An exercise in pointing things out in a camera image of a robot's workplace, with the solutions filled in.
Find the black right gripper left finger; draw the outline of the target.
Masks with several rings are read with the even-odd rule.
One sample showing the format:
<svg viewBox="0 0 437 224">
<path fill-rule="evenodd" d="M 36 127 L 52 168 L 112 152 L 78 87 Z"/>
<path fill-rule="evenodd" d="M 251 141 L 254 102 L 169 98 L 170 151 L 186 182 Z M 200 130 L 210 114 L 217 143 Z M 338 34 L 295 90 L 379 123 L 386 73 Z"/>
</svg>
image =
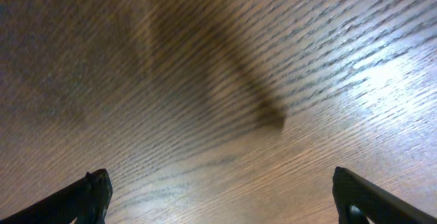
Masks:
<svg viewBox="0 0 437 224">
<path fill-rule="evenodd" d="M 99 169 L 1 222 L 104 224 L 112 194 L 108 171 Z"/>
</svg>

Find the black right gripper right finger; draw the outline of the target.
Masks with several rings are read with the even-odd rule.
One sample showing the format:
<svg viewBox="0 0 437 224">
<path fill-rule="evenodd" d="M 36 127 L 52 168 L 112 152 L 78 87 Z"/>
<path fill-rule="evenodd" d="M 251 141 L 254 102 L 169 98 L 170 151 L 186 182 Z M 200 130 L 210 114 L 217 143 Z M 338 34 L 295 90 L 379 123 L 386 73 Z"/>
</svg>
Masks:
<svg viewBox="0 0 437 224">
<path fill-rule="evenodd" d="M 436 218 L 411 206 L 344 167 L 333 175 L 333 197 L 340 224 L 436 224 Z"/>
</svg>

